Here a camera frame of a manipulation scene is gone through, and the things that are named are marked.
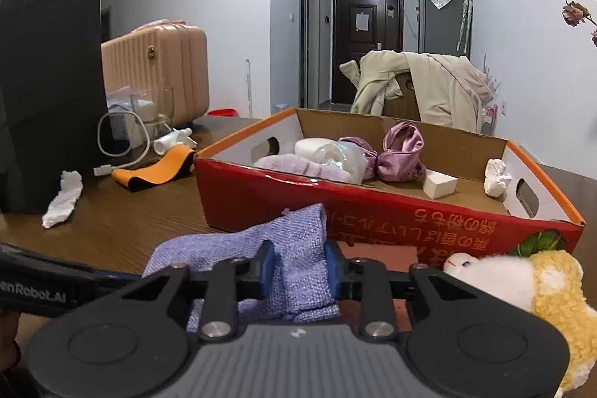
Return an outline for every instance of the refrigerator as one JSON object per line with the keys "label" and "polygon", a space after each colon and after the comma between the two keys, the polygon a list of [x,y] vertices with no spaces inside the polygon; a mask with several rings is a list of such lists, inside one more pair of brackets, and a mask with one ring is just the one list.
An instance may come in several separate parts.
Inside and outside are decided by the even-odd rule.
{"label": "refrigerator", "polygon": [[465,31],[460,51],[456,51],[465,0],[451,0],[441,9],[431,0],[419,0],[419,53],[451,54],[471,57],[471,35],[465,52]]}

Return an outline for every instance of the crumpled white paper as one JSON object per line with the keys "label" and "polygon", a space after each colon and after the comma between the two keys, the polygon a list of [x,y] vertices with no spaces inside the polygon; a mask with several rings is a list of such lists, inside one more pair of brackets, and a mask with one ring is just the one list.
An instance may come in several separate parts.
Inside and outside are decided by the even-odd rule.
{"label": "crumpled white paper", "polygon": [[502,159],[489,159],[485,167],[483,189],[487,196],[500,197],[504,194],[512,176],[506,173],[506,163]]}
{"label": "crumpled white paper", "polygon": [[52,228],[52,226],[66,221],[75,209],[75,203],[80,198],[82,190],[83,181],[77,171],[62,171],[60,191],[50,202],[46,214],[42,216],[41,225],[44,228]]}

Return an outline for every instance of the beige jacket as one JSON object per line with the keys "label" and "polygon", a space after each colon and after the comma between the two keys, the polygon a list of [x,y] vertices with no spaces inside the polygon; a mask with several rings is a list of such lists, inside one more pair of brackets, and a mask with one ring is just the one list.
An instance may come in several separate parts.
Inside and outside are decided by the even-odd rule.
{"label": "beige jacket", "polygon": [[350,111],[380,115],[375,103],[380,92],[390,78],[407,71],[413,77],[422,122],[480,133],[483,106],[491,92],[485,74],[465,56],[370,51],[360,59],[360,83]]}

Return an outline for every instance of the yellow plush toy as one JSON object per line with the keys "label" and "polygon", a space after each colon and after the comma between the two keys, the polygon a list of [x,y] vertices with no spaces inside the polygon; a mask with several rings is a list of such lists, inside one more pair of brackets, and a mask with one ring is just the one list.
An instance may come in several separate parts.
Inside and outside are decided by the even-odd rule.
{"label": "yellow plush toy", "polygon": [[586,304],[583,269],[565,251],[529,258],[496,255],[481,260],[454,254],[444,272],[549,322],[566,338],[570,363],[556,398],[583,385],[597,358],[597,311]]}

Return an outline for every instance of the white cube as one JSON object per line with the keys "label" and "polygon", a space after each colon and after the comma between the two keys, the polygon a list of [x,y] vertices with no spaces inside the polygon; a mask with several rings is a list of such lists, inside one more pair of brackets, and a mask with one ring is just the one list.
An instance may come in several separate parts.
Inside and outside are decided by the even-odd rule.
{"label": "white cube", "polygon": [[427,169],[423,191],[431,199],[437,199],[455,192],[457,182],[458,178]]}

